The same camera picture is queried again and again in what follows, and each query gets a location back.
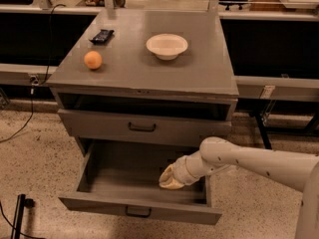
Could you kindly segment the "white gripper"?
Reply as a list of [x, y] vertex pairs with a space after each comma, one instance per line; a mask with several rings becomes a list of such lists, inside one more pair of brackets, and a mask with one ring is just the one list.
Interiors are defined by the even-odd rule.
[[163, 171], [159, 178], [159, 186], [164, 189], [176, 190], [193, 185], [198, 181], [199, 178], [194, 177], [187, 169], [186, 156], [182, 156]]

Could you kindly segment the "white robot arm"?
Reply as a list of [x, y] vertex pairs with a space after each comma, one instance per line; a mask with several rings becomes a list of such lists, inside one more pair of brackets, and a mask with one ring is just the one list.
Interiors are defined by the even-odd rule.
[[319, 157], [314, 154], [244, 147], [212, 136], [198, 151], [170, 164], [161, 174], [159, 186], [180, 189], [225, 165], [237, 165], [300, 191], [295, 239], [319, 239]]

